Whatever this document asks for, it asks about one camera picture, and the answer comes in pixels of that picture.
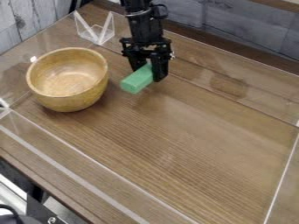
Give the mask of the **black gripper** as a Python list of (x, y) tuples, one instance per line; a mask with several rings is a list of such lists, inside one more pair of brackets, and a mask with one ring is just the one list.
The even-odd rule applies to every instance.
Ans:
[(168, 17), (168, 8), (153, 0), (120, 0), (125, 9), (130, 37), (121, 38), (122, 55), (136, 71), (150, 58), (153, 81), (161, 81), (168, 75), (168, 62), (172, 58), (172, 41), (164, 37), (162, 20)]

